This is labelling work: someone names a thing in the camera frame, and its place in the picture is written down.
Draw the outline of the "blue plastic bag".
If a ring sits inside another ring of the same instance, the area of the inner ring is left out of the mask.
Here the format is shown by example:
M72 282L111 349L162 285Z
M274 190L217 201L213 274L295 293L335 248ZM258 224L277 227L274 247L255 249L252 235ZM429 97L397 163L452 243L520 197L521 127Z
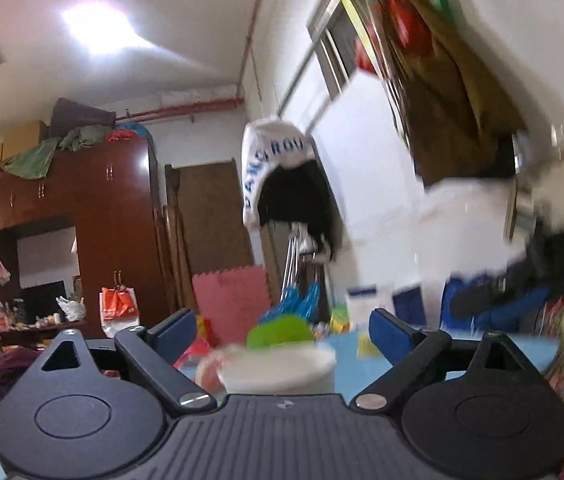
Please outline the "blue plastic bag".
M321 285L319 282L313 282L305 295L300 293L297 286L288 286L284 288L280 304L266 311L260 318L259 324L271 322L283 315L294 315L301 318L309 324L318 322L319 317L319 299Z

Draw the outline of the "brown hanging bag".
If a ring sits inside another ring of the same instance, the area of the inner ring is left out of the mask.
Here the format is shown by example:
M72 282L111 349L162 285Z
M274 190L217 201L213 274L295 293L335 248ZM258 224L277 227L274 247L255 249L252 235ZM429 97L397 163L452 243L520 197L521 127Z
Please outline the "brown hanging bag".
M446 179L511 179L514 136L527 129L498 79L448 18L436 61L420 79L388 76L396 90L414 173L429 188Z

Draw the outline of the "pink foam mat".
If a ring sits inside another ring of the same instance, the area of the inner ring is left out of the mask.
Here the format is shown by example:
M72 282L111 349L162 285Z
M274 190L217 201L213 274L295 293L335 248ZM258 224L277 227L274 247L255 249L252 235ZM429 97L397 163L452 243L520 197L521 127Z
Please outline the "pink foam mat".
M271 308L262 266L196 274L192 286L201 316L209 320L220 346L245 344L247 333Z

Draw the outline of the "red hanging plastic bag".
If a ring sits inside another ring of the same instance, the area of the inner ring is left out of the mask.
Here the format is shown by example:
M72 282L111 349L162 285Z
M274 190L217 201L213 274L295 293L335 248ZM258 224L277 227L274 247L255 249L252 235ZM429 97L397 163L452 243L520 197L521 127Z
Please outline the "red hanging plastic bag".
M356 39L356 66L371 74L420 79L436 61L445 15L432 0L362 0L368 38Z

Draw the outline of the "green plastic cup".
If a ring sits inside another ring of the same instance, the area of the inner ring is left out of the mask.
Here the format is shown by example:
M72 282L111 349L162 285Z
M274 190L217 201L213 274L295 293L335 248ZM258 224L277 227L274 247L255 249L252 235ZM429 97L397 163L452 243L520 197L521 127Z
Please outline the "green plastic cup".
M289 342L313 340L314 333L303 318L286 314L252 328L246 336L246 348L261 349Z

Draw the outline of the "dark wooden wardrobe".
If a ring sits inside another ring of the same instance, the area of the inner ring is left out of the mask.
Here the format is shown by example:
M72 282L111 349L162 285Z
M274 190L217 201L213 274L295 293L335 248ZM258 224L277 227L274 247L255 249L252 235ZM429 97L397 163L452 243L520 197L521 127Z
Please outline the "dark wooden wardrobe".
M86 336L103 334L99 294L104 287L131 288L145 326L169 313L156 170L148 140L133 138L60 151L39 180L0 171L0 231L41 234L75 228Z

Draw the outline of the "white navy paper bag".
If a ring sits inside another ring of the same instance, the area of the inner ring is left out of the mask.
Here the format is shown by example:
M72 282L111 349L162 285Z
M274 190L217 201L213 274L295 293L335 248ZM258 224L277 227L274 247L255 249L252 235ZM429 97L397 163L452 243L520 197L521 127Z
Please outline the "white navy paper bag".
M349 287L345 294L346 309L351 328L368 327L370 315L375 309L385 309L401 321L414 326L424 326L426 315L420 286L398 289L390 287Z

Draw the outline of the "white hooded jacket with lettering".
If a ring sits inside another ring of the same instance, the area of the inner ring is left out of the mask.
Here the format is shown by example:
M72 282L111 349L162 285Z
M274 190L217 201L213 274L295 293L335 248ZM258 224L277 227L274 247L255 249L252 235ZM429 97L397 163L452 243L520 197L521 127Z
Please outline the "white hooded jacket with lettering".
M241 162L244 226L303 224L318 251L333 259L336 210L311 137L276 116L254 120L243 132Z

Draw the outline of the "clear jar red tape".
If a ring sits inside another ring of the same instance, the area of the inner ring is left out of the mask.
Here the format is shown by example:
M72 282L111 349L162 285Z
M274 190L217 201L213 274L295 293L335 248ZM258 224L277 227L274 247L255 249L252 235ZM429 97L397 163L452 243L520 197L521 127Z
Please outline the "clear jar red tape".
M186 370L193 372L193 381L208 392L222 393L224 385L219 378L218 370L229 356L240 350L241 347L236 344L212 348L207 340L196 338L174 363L174 367L180 372Z

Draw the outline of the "blue tote bag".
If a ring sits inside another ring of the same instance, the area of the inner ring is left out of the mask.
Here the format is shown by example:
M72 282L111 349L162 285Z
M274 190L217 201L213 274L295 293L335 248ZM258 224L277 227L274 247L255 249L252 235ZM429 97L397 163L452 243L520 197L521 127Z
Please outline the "blue tote bag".
M489 274L478 274L474 278L451 275L442 289L439 326L516 334L521 331L523 318L537 313L550 295L547 286L498 292L496 283L497 279Z

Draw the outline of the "orange white plastic bag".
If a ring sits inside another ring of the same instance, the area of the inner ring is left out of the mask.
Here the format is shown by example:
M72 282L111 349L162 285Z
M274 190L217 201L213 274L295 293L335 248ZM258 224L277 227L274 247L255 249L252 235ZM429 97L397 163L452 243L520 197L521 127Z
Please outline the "orange white plastic bag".
M140 325L140 310L133 288L103 287L99 302L101 327L107 338L113 339L118 332Z

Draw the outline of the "white paper cup green print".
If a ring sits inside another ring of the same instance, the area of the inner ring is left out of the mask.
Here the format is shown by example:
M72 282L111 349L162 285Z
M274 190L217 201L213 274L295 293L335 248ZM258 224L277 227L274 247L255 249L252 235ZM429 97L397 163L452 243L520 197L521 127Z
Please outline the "white paper cup green print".
M234 352L222 359L217 375L229 394L333 393L336 364L328 344L289 342Z

